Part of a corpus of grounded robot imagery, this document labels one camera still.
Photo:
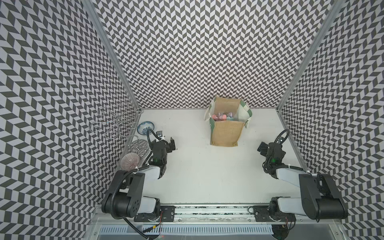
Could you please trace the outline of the pink hourglass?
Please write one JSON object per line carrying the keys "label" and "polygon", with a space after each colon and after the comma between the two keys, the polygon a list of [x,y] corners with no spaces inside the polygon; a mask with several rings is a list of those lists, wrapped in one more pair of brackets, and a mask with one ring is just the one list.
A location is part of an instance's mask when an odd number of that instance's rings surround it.
{"label": "pink hourglass", "polygon": [[221,115],[219,115],[219,120],[220,121],[226,121],[227,120],[227,115],[225,115],[225,114],[221,114]]}
{"label": "pink hourglass", "polygon": [[214,121],[219,121],[220,120],[220,118],[217,115],[212,115],[212,119]]}

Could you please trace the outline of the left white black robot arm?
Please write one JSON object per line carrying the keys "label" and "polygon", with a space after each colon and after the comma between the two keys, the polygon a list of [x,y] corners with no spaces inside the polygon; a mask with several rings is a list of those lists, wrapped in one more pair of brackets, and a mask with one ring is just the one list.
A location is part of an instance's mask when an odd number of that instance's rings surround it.
{"label": "left white black robot arm", "polygon": [[170,138],[151,143],[152,155],[141,168],[116,172],[102,200],[102,212],[114,219],[137,218],[155,222],[161,217],[160,199],[143,195],[145,183],[162,178],[167,169],[168,153],[176,150],[175,140]]}

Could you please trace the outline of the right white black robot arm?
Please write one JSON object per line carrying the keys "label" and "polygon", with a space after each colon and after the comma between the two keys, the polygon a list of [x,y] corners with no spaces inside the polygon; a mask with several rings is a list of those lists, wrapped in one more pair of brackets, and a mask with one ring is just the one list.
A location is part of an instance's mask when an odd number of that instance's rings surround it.
{"label": "right white black robot arm", "polygon": [[348,208],[335,180],[329,174],[312,174],[302,168],[286,165],[281,143],[261,142],[258,152],[266,159],[262,165],[266,174],[300,189],[299,197],[273,197],[266,207],[271,221],[293,221],[296,215],[311,220],[342,220]]}

